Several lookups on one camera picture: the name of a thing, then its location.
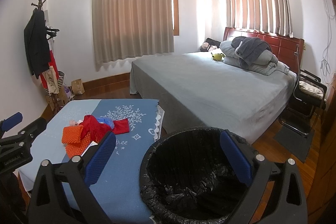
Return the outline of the red sock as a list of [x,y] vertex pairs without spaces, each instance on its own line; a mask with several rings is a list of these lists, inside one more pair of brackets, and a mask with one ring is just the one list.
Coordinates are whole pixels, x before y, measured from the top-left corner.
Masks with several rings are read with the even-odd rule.
[[114,129],[111,129],[108,125],[99,123],[96,120],[96,117],[92,115],[86,115],[83,122],[79,125],[84,126],[83,133],[89,133],[91,141],[99,143],[103,139],[103,137],[109,132],[112,132],[115,135],[120,135],[128,133],[130,131],[129,121],[127,118],[113,122]]

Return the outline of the blue plastic bag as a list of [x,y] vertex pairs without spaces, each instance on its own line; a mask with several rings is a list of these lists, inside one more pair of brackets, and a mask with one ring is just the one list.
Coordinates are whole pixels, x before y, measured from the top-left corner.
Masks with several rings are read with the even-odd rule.
[[101,124],[108,125],[111,129],[114,129],[114,122],[108,117],[96,118],[96,120]]

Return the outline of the pink paper piece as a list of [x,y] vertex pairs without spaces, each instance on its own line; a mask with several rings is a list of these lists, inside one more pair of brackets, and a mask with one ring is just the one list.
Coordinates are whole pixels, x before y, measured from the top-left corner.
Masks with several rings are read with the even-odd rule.
[[83,122],[82,120],[79,121],[70,120],[70,126],[78,126],[82,122]]

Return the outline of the black trash bin with bag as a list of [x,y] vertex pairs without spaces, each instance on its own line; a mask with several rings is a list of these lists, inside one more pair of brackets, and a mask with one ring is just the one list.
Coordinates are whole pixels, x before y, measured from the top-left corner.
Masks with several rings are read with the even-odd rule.
[[139,175],[140,196],[157,223],[228,223],[247,187],[221,148],[222,131],[192,128],[158,140],[147,150]]

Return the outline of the wooden coat rack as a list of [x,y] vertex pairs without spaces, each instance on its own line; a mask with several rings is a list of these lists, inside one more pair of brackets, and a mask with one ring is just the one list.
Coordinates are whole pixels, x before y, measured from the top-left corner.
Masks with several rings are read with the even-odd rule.
[[[38,10],[42,10],[43,5],[46,1],[47,0],[38,0],[37,4],[32,2],[31,6],[36,7]],[[59,32],[59,29],[54,29],[54,28],[49,28],[49,27],[46,27],[46,30],[47,30],[47,35],[49,36],[49,38],[47,40],[54,38],[56,36],[57,32]],[[60,111],[60,106],[58,104],[56,94],[49,93],[49,95],[50,95],[50,97],[52,99],[52,102],[54,104],[54,114],[57,114]]]

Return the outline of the blue patterned table cloth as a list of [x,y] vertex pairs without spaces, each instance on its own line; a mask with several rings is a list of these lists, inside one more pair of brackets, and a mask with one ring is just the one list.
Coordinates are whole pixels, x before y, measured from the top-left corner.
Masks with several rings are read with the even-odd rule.
[[31,191],[44,159],[52,163],[69,160],[61,142],[64,127],[85,115],[128,119],[130,131],[116,136],[116,147],[98,182],[90,189],[114,223],[153,223],[151,211],[143,203],[139,189],[139,170],[148,148],[161,136],[162,109],[158,100],[109,99],[74,100],[64,106],[33,142],[33,160],[19,169],[23,186]]

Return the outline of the dark floor mat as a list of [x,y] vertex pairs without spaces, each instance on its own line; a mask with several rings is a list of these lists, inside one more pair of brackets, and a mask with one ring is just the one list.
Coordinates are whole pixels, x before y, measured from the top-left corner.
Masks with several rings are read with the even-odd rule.
[[313,140],[314,130],[307,135],[301,135],[293,130],[282,126],[278,133],[274,136],[280,145],[291,152],[298,160],[305,162],[307,154]]

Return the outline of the beige tote bag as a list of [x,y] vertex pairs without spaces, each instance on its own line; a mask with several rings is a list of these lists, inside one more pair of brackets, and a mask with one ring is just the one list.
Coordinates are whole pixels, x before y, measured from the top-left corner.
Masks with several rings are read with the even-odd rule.
[[42,73],[42,76],[46,81],[49,93],[58,94],[59,93],[58,78],[54,70],[54,67],[50,66],[50,68],[47,71]]

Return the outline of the brown paper bag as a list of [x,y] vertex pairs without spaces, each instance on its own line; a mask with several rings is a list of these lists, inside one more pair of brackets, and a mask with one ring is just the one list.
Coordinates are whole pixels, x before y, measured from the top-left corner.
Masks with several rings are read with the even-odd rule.
[[85,93],[84,85],[81,79],[71,82],[71,89],[74,95],[83,95]]

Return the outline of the red hanging bag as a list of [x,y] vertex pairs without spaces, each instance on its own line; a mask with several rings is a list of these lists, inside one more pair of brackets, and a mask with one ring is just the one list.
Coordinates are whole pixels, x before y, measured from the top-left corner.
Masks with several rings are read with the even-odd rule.
[[48,91],[56,91],[58,93],[58,79],[59,73],[54,58],[53,51],[50,50],[49,69],[40,74],[42,86]]

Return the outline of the black hanging coat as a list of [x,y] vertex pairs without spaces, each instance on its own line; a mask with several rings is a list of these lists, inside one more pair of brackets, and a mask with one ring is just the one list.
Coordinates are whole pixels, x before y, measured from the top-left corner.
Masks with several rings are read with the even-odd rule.
[[30,73],[38,79],[41,73],[49,69],[51,61],[44,11],[33,10],[24,29],[24,42]]

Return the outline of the black office chair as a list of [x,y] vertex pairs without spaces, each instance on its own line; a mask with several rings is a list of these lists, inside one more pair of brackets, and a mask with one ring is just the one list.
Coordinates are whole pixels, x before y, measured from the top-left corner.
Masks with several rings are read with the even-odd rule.
[[290,100],[278,121],[281,125],[302,136],[309,135],[318,117],[326,107],[327,87],[313,73],[299,65],[299,45],[294,52],[297,61],[297,77]]

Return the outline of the grey pillow stack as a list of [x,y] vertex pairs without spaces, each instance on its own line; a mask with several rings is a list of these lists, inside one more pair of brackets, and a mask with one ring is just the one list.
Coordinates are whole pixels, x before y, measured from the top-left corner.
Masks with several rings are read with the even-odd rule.
[[[225,56],[225,64],[241,68],[239,63],[240,59],[237,55],[235,55],[235,50],[231,46],[231,41],[226,40],[221,42],[220,49]],[[251,65],[249,65],[248,68],[244,68],[244,70],[253,71],[265,76],[269,76],[275,71],[279,71],[281,73],[284,73],[285,75],[288,75],[290,68],[288,67],[288,65],[279,61],[278,58],[269,50],[264,50],[260,54],[260,56]]]

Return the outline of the grey covered bed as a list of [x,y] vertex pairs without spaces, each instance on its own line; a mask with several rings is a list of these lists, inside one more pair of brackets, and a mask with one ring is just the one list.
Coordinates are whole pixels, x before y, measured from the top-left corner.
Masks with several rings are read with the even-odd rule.
[[143,56],[131,64],[130,93],[159,101],[168,134],[209,126],[252,144],[284,110],[295,79],[293,72],[244,71],[208,52]]

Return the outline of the red wooden headboard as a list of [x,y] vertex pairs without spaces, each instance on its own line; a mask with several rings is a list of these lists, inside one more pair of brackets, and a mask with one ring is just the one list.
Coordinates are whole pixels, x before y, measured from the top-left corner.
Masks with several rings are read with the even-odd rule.
[[298,73],[303,55],[304,39],[226,27],[223,40],[232,40],[237,36],[249,38],[258,37],[265,40],[272,48],[272,52],[276,55],[278,60],[288,65],[290,70],[294,73]]

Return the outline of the dark grey blanket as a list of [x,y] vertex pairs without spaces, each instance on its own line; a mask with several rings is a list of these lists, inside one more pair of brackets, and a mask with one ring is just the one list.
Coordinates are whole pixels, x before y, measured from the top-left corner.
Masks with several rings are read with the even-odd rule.
[[235,55],[240,59],[239,63],[242,69],[248,68],[264,50],[269,50],[272,53],[270,45],[258,37],[238,36],[232,40],[231,46],[235,50]]

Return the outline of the yellow green plush toy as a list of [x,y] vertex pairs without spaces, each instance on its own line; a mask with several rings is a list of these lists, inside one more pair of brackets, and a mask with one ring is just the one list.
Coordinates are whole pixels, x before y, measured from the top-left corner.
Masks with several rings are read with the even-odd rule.
[[213,61],[223,61],[225,54],[224,53],[212,53]]

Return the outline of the left beige curtain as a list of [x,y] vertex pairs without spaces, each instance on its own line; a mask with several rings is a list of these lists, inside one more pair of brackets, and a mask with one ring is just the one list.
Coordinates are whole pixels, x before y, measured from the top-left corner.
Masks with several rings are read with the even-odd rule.
[[174,51],[171,0],[92,0],[96,65]]

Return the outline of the beige curtain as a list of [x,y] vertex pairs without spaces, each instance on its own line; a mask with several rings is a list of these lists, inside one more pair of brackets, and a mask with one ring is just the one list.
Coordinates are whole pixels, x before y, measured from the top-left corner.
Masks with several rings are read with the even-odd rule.
[[92,0],[96,65],[174,51],[171,0]]
[[289,0],[226,0],[227,26],[293,37]]

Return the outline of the black bag behind bed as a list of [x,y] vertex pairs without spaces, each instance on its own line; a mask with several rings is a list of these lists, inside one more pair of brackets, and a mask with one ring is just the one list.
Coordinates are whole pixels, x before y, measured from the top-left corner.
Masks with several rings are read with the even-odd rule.
[[221,42],[211,39],[211,38],[207,38],[205,40],[205,42],[199,47],[199,51],[200,52],[209,52],[212,50],[215,50],[217,48],[220,48],[220,44]]

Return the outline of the right beige curtain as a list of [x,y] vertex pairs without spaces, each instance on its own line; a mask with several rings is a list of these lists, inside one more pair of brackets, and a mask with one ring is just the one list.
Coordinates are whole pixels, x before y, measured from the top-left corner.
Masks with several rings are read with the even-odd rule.
[[293,37],[289,0],[226,0],[227,26]]

